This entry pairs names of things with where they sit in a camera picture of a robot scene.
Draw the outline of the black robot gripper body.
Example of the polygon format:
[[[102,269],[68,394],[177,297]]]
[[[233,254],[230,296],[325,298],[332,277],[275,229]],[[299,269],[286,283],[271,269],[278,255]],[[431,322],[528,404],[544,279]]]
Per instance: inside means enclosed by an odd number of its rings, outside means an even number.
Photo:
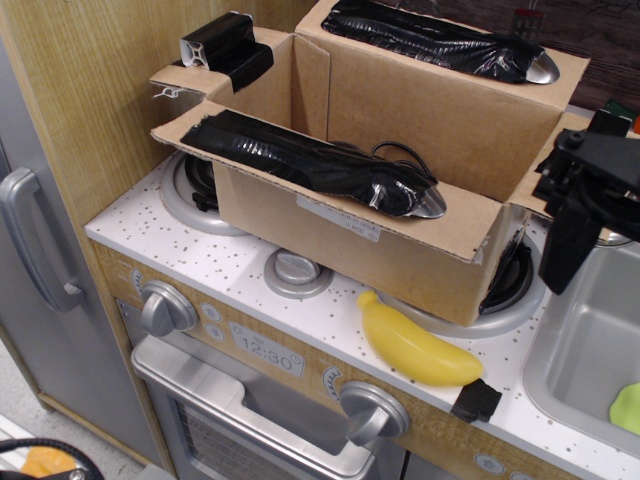
[[[584,130],[563,129],[536,167],[533,196],[554,218],[573,201],[603,227],[620,235],[639,233],[639,141],[629,138],[632,119],[598,110]]]

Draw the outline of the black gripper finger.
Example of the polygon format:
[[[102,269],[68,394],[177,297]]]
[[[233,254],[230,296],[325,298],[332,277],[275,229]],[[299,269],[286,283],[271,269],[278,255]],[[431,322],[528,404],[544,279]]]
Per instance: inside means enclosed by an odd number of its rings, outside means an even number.
[[[554,214],[539,269],[539,276],[554,294],[566,290],[599,234],[600,221],[592,211],[578,197],[568,197]]]

